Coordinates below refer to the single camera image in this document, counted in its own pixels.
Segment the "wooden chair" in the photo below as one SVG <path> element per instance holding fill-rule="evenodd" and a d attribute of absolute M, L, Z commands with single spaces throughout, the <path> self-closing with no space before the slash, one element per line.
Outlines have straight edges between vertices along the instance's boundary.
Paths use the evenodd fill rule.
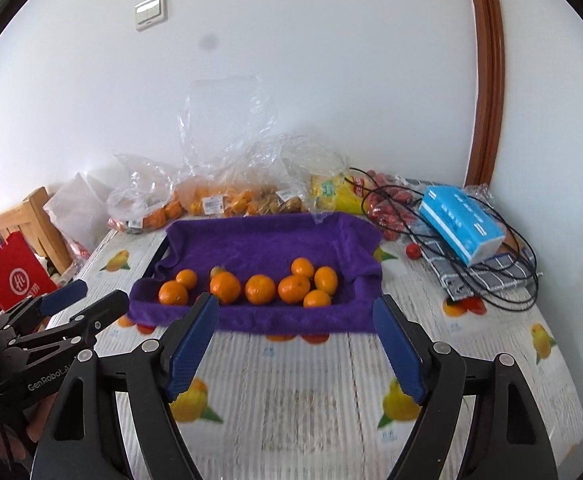
<path fill-rule="evenodd" d="M 72 258 L 62 235 L 43 210 L 48 200 L 47 190 L 39 187 L 16 207 L 0 213 L 0 234 L 7 238 L 10 233 L 21 231 L 36 254 L 49 258 L 62 274 L 72 264 Z"/>

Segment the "finger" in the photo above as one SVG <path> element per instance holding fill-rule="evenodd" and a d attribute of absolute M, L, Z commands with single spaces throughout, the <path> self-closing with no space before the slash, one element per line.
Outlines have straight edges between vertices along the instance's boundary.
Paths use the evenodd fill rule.
<path fill-rule="evenodd" d="M 11 447 L 12 455 L 14 456 L 14 459 L 24 460 L 25 455 L 26 455 L 25 447 L 23 446 L 21 441 L 19 441 L 15 436 L 13 436 L 11 434 L 10 431 L 7 430 L 7 428 L 5 431 L 6 431 L 7 436 L 8 436 L 9 447 Z M 1 437 L 0 437 L 0 456 L 3 457 L 4 459 L 7 459 L 7 457 L 8 457 L 8 454 L 5 451 L 5 445 L 3 444 L 3 439 Z"/>
<path fill-rule="evenodd" d="M 32 442 L 38 442 L 41 439 L 43 428 L 45 427 L 47 417 L 50 414 L 50 410 L 52 409 L 55 398 L 56 394 L 53 394 L 41 400 L 41 402 L 38 404 L 38 409 L 36 410 L 34 418 L 29 421 L 29 426 L 27 427 L 27 436 L 31 439 Z"/>

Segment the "purple tray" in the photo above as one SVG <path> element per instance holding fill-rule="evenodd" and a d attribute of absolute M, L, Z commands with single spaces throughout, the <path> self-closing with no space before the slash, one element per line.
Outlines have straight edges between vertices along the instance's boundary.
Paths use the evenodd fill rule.
<path fill-rule="evenodd" d="M 148 326 L 167 326 L 189 306 L 163 306 L 158 289 L 179 270 L 193 269 L 198 284 L 190 303 L 209 290 L 209 273 L 220 266 L 240 282 L 266 274 L 276 283 L 290 274 L 299 256 L 316 269 L 330 266 L 339 277 L 332 306 L 303 308 L 277 298 L 254 306 L 242 296 L 220 309 L 218 330 L 297 335 L 334 332 L 374 333 L 371 307 L 380 295 L 382 270 L 373 257 L 380 232 L 360 218 L 334 213 L 316 224 L 311 215 L 293 214 L 174 222 L 167 230 L 170 253 L 156 263 L 152 278 L 141 278 L 130 293 L 129 318 Z"/>

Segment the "wooden door frame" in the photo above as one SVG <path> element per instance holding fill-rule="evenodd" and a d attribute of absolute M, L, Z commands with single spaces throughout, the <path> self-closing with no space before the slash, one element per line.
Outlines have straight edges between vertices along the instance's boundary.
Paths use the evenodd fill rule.
<path fill-rule="evenodd" d="M 473 0 L 478 97 L 465 185 L 489 184 L 494 173 L 505 107 L 505 33 L 500 0 Z"/>

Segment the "red shopping bag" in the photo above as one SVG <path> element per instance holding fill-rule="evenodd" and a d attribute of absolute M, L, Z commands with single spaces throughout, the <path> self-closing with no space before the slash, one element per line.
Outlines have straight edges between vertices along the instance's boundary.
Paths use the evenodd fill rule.
<path fill-rule="evenodd" d="M 8 236 L 0 247 L 0 307 L 8 310 L 27 296 L 56 290 L 21 232 Z"/>

